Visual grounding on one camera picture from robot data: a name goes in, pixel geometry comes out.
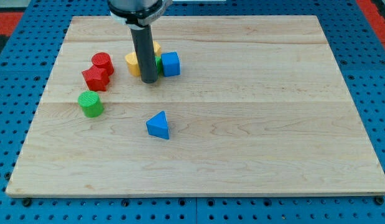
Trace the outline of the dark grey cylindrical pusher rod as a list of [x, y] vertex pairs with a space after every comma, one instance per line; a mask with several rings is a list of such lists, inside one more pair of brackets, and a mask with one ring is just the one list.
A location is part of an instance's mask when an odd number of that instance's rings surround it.
[[141, 73], [141, 80], [147, 84], [155, 83], [159, 75], [155, 60], [151, 26], [131, 29], [131, 35]]

